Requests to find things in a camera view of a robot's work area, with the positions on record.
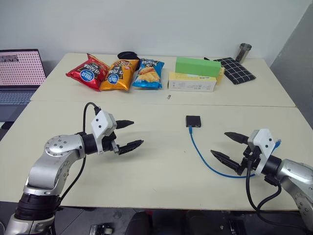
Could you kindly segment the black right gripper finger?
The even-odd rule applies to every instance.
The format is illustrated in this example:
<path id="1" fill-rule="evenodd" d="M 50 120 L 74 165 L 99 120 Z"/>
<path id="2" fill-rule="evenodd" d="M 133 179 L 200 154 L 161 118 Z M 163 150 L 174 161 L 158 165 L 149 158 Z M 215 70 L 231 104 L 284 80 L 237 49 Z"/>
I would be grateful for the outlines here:
<path id="1" fill-rule="evenodd" d="M 224 134 L 235 142 L 248 145 L 248 136 L 235 132 L 224 132 Z"/>
<path id="2" fill-rule="evenodd" d="M 210 150 L 213 156 L 225 166 L 233 169 L 236 173 L 241 173 L 241 165 L 230 159 L 229 156 L 215 150 Z"/>

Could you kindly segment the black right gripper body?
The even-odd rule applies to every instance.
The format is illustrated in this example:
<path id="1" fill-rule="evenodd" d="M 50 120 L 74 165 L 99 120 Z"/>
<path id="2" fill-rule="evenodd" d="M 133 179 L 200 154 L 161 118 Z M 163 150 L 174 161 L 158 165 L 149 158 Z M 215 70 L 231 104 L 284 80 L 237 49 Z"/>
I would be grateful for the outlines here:
<path id="1" fill-rule="evenodd" d="M 243 171 L 248 168 L 248 163 L 250 163 L 251 170 L 256 170 L 260 162 L 260 148 L 254 147 L 254 149 L 251 150 L 251 148 L 247 146 L 243 152 L 243 156 L 242 162 L 236 170 L 238 175 L 241 175 Z"/>

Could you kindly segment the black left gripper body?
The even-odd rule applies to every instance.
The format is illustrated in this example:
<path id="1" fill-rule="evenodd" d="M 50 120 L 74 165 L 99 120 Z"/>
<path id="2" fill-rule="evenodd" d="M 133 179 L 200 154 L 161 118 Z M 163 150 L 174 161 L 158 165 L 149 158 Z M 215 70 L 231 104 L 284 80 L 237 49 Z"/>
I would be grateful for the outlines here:
<path id="1" fill-rule="evenodd" d="M 115 154 L 120 155 L 119 145 L 115 142 L 116 134 L 111 133 L 109 136 L 104 136 L 102 139 L 103 151 L 113 151 Z"/>

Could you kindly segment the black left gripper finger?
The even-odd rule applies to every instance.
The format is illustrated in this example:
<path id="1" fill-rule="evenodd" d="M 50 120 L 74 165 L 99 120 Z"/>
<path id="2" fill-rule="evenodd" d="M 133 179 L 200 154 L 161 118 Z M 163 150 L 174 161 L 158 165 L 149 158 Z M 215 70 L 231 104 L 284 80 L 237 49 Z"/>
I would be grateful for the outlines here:
<path id="1" fill-rule="evenodd" d="M 139 146 L 141 146 L 143 143 L 144 143 L 144 140 L 136 140 L 136 141 L 129 142 L 124 146 L 119 146 L 118 154 L 122 155 L 128 152 L 131 152 L 135 150 L 136 148 L 138 148 Z"/>
<path id="2" fill-rule="evenodd" d="M 117 120 L 116 121 L 116 129 L 122 129 L 122 128 L 130 126 L 132 124 L 134 124 L 134 122 L 130 121 L 130 120 Z"/>

